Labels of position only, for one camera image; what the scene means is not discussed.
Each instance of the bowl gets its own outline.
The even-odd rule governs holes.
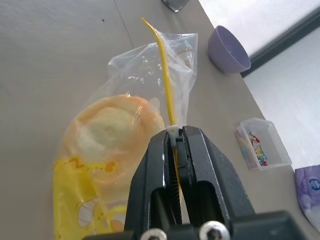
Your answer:
[[[251,67],[246,50],[224,26],[218,25],[208,41],[208,56],[223,74],[236,74]]]

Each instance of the screw head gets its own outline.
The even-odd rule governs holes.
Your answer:
[[[142,234],[140,240],[167,240],[167,235],[159,228],[151,228]]]
[[[230,240],[230,233],[225,225],[218,221],[208,221],[199,230],[200,240]]]

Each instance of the clear plastic container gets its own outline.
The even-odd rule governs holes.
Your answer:
[[[242,121],[234,132],[250,170],[292,164],[272,121],[250,118]]]

